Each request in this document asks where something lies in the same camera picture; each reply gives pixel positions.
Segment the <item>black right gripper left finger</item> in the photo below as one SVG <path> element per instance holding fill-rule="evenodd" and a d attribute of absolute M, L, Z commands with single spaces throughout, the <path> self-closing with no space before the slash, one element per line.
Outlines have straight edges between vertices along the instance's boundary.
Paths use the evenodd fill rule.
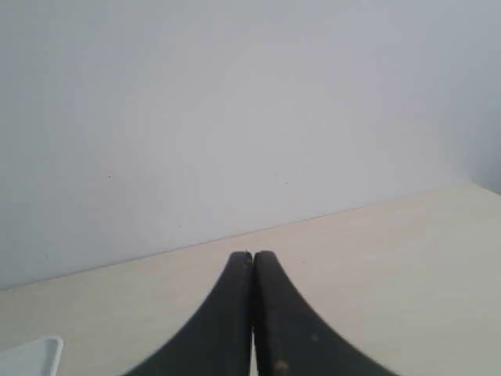
<path fill-rule="evenodd" d="M 128 375 L 248 375 L 253 259 L 233 252 L 215 286 L 184 326 Z"/>

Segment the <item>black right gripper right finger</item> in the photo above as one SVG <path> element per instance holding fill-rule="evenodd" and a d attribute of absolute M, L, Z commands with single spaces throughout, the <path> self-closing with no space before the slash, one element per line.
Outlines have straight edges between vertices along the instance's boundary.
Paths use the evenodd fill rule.
<path fill-rule="evenodd" d="M 393 375 L 315 312 L 271 251 L 254 257 L 253 326 L 260 375 Z"/>

